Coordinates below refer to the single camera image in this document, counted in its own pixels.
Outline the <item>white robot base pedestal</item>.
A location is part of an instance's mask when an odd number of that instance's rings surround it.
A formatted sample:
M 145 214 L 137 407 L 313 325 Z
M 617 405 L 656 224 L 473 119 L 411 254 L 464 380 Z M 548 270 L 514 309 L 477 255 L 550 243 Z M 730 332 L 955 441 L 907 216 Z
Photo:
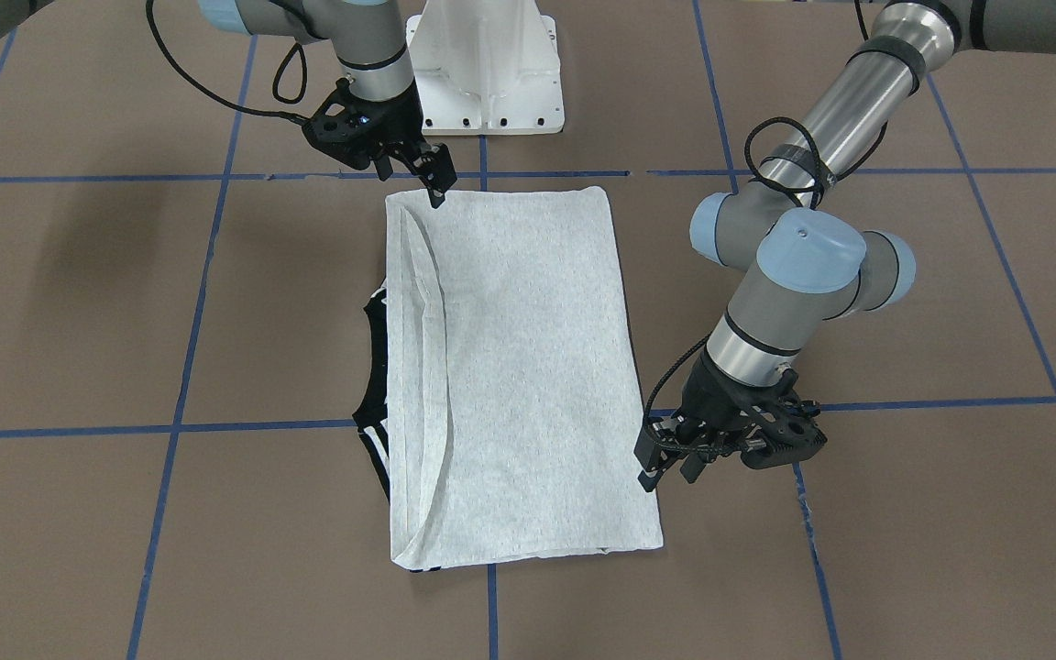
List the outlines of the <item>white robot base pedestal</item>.
M 565 128 L 557 22 L 535 1 L 427 1 L 406 38 L 427 137 Z

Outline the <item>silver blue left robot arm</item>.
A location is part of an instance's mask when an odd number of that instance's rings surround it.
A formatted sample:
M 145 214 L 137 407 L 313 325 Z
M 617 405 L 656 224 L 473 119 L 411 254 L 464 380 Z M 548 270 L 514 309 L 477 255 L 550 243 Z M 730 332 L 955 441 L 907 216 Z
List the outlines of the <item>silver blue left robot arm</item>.
M 1056 56 L 955 56 L 822 208 L 908 239 L 920 276 L 806 348 L 830 447 L 795 468 L 799 491 L 879 475 L 1056 507 Z

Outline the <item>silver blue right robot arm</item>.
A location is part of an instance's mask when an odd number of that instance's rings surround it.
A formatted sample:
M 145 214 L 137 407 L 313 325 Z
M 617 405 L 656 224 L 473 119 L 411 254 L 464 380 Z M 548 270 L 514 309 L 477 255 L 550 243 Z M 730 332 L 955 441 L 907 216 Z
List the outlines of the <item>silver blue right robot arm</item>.
M 328 43 L 341 75 L 309 115 L 293 109 L 305 89 L 290 97 L 277 93 L 277 110 L 224 99 L 181 67 L 162 35 L 155 3 L 147 1 L 143 14 L 152 41 L 185 83 L 243 116 L 296 125 L 314 150 L 353 171 L 386 181 L 400 163 L 422 184 L 432 208 L 444 205 L 457 183 L 456 167 L 448 147 L 425 137 L 422 97 L 394 1 L 201 1 L 197 8 L 223 32 L 290 39 L 296 58 L 304 58 L 312 43 Z

